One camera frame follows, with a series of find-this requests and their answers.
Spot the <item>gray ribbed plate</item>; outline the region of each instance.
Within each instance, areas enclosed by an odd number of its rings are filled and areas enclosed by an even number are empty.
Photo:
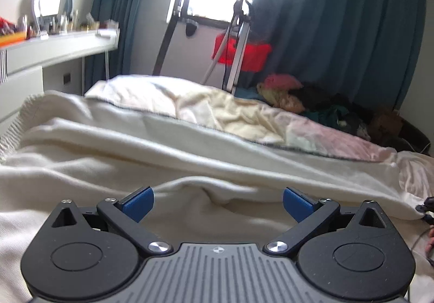
[[[32,303],[43,303],[36,299]],[[255,244],[183,244],[151,258],[137,279],[100,303],[332,303],[309,285],[292,261]],[[395,299],[394,303],[405,300]]]

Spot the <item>red bag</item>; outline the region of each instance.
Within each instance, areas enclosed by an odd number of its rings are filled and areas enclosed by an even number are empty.
[[[217,51],[223,42],[224,34],[220,34],[216,37],[214,45],[214,53],[212,58],[217,54]],[[228,40],[227,47],[227,60],[226,60],[226,47],[218,60],[219,63],[232,65],[234,63],[235,57],[235,44],[237,40],[230,37]],[[244,58],[242,59],[241,70],[243,72],[260,72],[264,67],[265,61],[272,51],[271,45],[269,44],[247,44],[246,50],[244,51]]]

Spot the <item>metal pivot bolt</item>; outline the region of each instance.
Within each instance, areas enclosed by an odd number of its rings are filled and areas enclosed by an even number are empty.
[[[170,244],[166,242],[152,242],[148,245],[148,249],[154,253],[165,253],[170,250]]]
[[[268,243],[266,245],[266,248],[272,253],[283,253],[288,249],[288,245],[285,242],[281,242],[280,240],[278,240]]]

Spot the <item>vanity table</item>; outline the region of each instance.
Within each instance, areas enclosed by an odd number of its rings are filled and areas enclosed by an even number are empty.
[[[82,58],[82,94],[84,58],[106,54],[106,79],[109,78],[109,51],[118,48],[118,29],[46,35],[0,48],[0,135],[18,114],[26,97],[44,92],[42,68]]]

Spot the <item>dark blue curtain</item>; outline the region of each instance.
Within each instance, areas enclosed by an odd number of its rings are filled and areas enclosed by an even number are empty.
[[[112,19],[119,22],[121,30],[118,50],[112,51],[110,57],[110,77],[128,74],[131,65],[132,41],[137,10],[140,0],[94,0],[92,16],[104,22]],[[85,91],[101,79],[105,79],[104,55],[86,58]]]
[[[425,0],[253,0],[252,31],[273,45],[264,70],[289,73],[364,107],[399,106],[425,22]]]

